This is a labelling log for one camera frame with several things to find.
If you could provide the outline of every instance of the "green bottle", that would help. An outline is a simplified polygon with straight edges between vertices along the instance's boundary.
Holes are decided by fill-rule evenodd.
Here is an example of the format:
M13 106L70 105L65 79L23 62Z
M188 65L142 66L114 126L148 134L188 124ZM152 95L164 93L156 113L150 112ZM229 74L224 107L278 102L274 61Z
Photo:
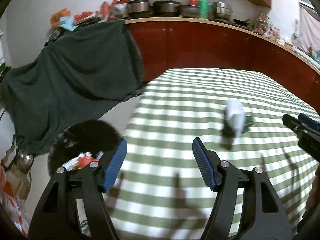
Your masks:
M207 0L200 0L200 18L208 18L208 3Z

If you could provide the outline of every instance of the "frying pan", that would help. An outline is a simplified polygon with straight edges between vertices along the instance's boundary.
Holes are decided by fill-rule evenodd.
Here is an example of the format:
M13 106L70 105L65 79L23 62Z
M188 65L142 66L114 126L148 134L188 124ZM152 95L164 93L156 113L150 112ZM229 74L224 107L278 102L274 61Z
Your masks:
M241 25L241 26L244 26L244 27L248 27L249 26L249 21L250 19L246 19L246 21L240 21L240 20L236 20L236 19L233 19L233 21L238 24L238 25Z

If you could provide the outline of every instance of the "blue gripper pad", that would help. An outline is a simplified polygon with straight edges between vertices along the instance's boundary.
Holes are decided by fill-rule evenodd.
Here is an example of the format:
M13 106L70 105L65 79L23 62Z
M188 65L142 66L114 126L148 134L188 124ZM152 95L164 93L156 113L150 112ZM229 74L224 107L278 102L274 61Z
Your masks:
M211 167L208 161L208 158L205 155L197 139L193 140L192 152L193 152L193 155L195 156L196 162L198 164L198 167L201 172L205 185L213 191L217 185L214 178L214 170Z
M106 173L104 174L103 188L108 191L116 182L120 168L127 154L127 141L122 139L115 155L113 156Z

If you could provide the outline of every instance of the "hand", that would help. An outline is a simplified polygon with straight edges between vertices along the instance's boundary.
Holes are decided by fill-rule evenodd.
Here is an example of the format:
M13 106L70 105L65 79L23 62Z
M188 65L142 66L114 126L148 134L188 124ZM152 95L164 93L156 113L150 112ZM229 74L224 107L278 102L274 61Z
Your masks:
M320 202L320 166L316 170L316 177L312 183L312 189L306 202L306 210L316 208Z

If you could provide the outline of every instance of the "stainless steel pot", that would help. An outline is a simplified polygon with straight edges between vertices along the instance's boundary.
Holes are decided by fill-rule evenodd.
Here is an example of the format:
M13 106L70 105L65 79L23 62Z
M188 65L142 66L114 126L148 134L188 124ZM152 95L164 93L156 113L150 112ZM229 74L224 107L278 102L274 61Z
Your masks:
M136 0L130 1L127 5L127 12L136 13L136 12L146 12L149 9L149 2L145 0Z
M171 0L159 0L153 3L153 15L159 17L178 17L181 3Z
M130 1L127 5L127 13L128 16L133 19L149 17L149 1Z
M22 172L27 172L31 165L33 164L34 156L32 153L24 153L22 151L18 151L16 154L17 157L17 167Z
M212 3L212 18L229 20L231 17L231 5L224 2Z
M180 11L183 17L187 17L187 18L200 17L200 7L196 5L181 5Z

